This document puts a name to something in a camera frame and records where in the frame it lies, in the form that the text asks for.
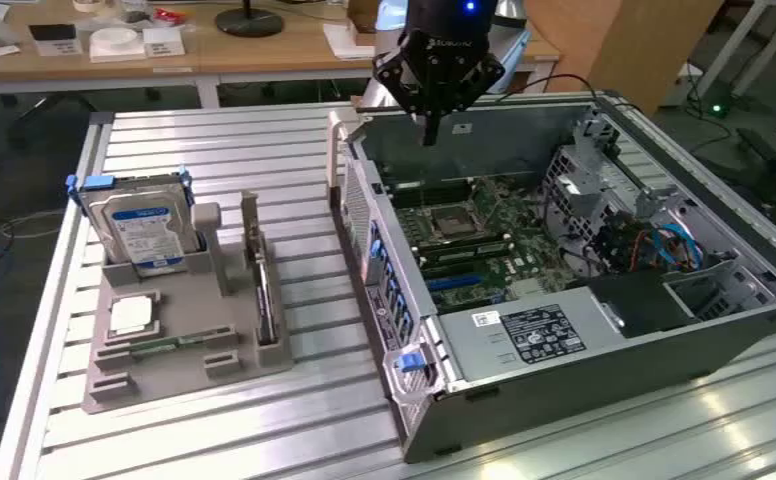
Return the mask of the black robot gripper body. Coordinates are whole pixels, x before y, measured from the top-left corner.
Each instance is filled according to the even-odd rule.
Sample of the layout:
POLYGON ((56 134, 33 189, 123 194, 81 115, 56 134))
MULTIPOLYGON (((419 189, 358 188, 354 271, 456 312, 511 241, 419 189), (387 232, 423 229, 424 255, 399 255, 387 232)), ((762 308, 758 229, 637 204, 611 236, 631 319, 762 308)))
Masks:
POLYGON ((488 34, 495 10, 494 1, 408 3, 404 32, 408 35, 414 68, 426 91, 428 109, 430 68, 440 63, 435 58, 471 59, 491 53, 488 34))

